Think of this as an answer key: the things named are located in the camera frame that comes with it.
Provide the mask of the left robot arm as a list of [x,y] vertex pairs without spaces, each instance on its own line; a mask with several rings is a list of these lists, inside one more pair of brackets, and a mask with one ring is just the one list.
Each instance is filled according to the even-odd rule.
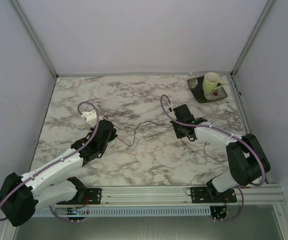
[[17,175],[9,174],[0,189],[0,211],[12,226],[26,223],[37,210],[57,203],[84,204],[87,187],[72,172],[103,156],[108,143],[117,137],[112,122],[102,119],[86,137],[51,162]]

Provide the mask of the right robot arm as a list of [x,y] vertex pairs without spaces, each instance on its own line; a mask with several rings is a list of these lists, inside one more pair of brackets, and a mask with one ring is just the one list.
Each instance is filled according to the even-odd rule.
[[216,128],[206,119],[195,118],[186,104],[170,109],[176,121],[171,121],[178,139],[200,140],[226,151],[228,170],[206,183],[206,197],[210,202],[219,203],[228,197],[232,202],[233,188],[247,186],[258,178],[265,179],[271,165],[257,139],[251,133],[233,135]]

